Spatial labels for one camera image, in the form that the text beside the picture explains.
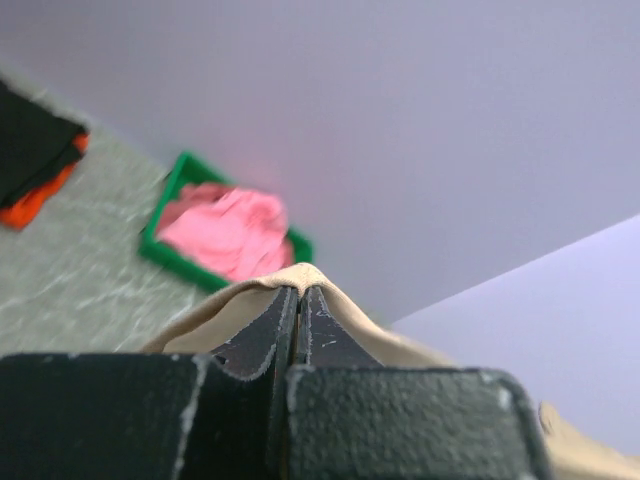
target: white surface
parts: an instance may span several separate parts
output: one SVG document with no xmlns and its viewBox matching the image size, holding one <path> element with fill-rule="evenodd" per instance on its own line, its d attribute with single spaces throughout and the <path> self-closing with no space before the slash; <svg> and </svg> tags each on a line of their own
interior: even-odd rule
<svg viewBox="0 0 640 480">
<path fill-rule="evenodd" d="M 510 371 L 536 401 L 640 455 L 640 217 L 416 312 L 397 332 Z"/>
<path fill-rule="evenodd" d="M 282 194 L 383 320 L 640 211 L 637 0 L 8 0 L 0 56 Z"/>
</svg>

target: green basket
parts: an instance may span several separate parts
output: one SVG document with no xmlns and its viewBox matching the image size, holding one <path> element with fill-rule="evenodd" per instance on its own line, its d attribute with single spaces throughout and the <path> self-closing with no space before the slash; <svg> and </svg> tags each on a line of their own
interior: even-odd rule
<svg viewBox="0 0 640 480">
<path fill-rule="evenodd" d="M 151 220 L 140 233 L 138 253 L 204 289 L 215 292 L 229 285 L 229 281 L 198 266 L 168 245 L 158 242 L 154 235 L 164 207 L 171 200 L 178 198 L 182 187 L 188 183 L 201 184 L 205 182 L 233 185 L 233 182 L 228 178 L 207 166 L 194 154 L 183 152 L 167 178 L 167 184 L 151 215 Z M 287 232 L 287 238 L 293 245 L 295 263 L 313 260 L 313 245 L 304 235 L 291 228 Z"/>
</svg>

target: orange cloth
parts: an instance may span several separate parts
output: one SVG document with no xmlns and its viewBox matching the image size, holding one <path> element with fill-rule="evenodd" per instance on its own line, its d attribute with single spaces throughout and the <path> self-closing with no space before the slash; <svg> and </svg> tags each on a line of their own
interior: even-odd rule
<svg viewBox="0 0 640 480">
<path fill-rule="evenodd" d="M 80 150 L 81 153 L 84 153 L 89 145 L 89 136 L 78 135 L 74 139 L 73 145 Z M 76 162 L 67 165 L 57 177 L 41 187 L 34 188 L 11 207 L 0 208 L 0 222 L 16 230 L 22 230 L 29 225 L 29 223 L 36 218 L 36 215 L 38 215 L 44 202 L 62 188 L 77 164 Z"/>
</svg>

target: black cloth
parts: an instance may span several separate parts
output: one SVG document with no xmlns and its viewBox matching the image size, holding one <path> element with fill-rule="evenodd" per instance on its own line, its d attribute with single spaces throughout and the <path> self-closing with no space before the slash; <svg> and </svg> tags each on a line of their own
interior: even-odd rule
<svg viewBox="0 0 640 480">
<path fill-rule="evenodd" d="M 79 123 L 55 116 L 0 80 L 0 207 L 10 207 L 82 158 Z"/>
</svg>

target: black and orange fabric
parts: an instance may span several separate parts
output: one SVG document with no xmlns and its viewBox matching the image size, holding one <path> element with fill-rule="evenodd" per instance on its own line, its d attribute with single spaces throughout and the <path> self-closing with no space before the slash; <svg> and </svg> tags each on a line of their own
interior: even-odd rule
<svg viewBox="0 0 640 480">
<path fill-rule="evenodd" d="M 0 81 L 0 222 L 23 228 L 83 157 L 88 133 Z"/>
</svg>

